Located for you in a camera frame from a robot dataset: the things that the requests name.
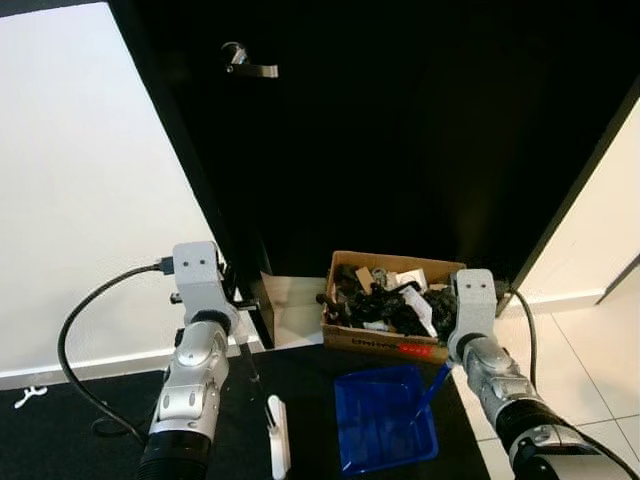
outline red label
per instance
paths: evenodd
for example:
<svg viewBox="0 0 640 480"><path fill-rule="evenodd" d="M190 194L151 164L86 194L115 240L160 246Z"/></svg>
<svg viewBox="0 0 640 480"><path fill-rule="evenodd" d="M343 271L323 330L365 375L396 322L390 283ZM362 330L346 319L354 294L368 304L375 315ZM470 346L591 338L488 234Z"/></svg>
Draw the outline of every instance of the red label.
<svg viewBox="0 0 640 480"><path fill-rule="evenodd" d="M401 343L398 345L398 350L403 353L410 353L411 355L418 355L420 357L430 357L433 346L417 345L415 343Z"/></svg>

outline cardboard box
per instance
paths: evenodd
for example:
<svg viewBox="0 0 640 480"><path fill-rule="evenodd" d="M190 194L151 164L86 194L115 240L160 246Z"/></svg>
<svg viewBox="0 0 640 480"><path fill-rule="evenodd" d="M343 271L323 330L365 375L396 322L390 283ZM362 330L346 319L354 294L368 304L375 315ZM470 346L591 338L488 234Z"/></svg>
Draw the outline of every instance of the cardboard box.
<svg viewBox="0 0 640 480"><path fill-rule="evenodd" d="M463 263L456 262L337 251L333 253L331 261L327 295L331 295L336 267L345 263L357 265L358 267L368 267L369 270L375 267L382 267L389 272L406 272L422 268L429 284L448 283L450 274L465 268ZM447 348L439 345L438 340L434 338L405 336L399 333L376 332L360 328L329 325L327 323L326 310L322 319L322 335L325 346L340 350L391 355L412 361L436 364L443 363L448 356Z"/></svg>

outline white tile floor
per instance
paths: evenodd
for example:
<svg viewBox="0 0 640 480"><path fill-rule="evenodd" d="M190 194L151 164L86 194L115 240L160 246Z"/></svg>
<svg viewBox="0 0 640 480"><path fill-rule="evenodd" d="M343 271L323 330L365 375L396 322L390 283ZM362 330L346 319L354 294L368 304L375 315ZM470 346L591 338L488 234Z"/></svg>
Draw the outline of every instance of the white tile floor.
<svg viewBox="0 0 640 480"><path fill-rule="evenodd" d="M265 277L276 311L276 346L322 342L315 294L323 279ZM560 416L601 441L640 472L640 269L601 305L537 315L538 390ZM496 335L529 371L529 331L524 315L496 321ZM493 480L512 480L506 454L480 404L454 369L480 451Z"/></svg>

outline door handle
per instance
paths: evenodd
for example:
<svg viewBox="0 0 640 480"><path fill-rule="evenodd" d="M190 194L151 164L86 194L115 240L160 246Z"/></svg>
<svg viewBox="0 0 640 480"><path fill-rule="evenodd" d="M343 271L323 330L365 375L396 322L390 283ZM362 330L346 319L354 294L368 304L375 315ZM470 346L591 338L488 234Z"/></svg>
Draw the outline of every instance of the door handle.
<svg viewBox="0 0 640 480"><path fill-rule="evenodd" d="M225 72L239 77L278 78L278 65L254 65L249 60L247 49L239 42L222 45Z"/></svg>

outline white object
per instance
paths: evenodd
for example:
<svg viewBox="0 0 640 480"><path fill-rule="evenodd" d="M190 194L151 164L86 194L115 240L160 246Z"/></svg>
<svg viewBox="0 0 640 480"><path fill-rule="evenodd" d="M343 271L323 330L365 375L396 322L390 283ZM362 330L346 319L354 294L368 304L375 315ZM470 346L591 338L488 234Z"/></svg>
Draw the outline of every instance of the white object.
<svg viewBox="0 0 640 480"><path fill-rule="evenodd" d="M424 292L428 288L427 277L424 276L424 270L418 268L404 273L396 273L396 285L404 285L409 282L418 282L420 291Z"/></svg>
<svg viewBox="0 0 640 480"><path fill-rule="evenodd" d="M429 305L413 287L404 288L400 290L400 293L404 297L405 303L416 312L420 323L427 330L427 333L432 337L437 337L438 332L433 326L433 323L431 323L431 317L433 314L431 305Z"/></svg>
<svg viewBox="0 0 640 480"><path fill-rule="evenodd" d="M367 330L376 330L378 332L388 332L389 325L384 323L382 320L378 320L377 322L362 322L362 325Z"/></svg>
<svg viewBox="0 0 640 480"><path fill-rule="evenodd" d="M274 480L284 480L289 468L291 468L287 409L284 402L277 395L271 395L267 403L276 422L276 428L269 431L271 474Z"/></svg>
<svg viewBox="0 0 640 480"><path fill-rule="evenodd" d="M13 408L15 408L16 410L18 408L22 408L24 406L24 404L27 403L27 400L29 400L34 395L42 396L45 393L47 393L47 387L42 387L42 388L29 387L29 388L25 388L24 389L24 398L21 399L21 400L18 400L16 403L14 403L13 404Z"/></svg>

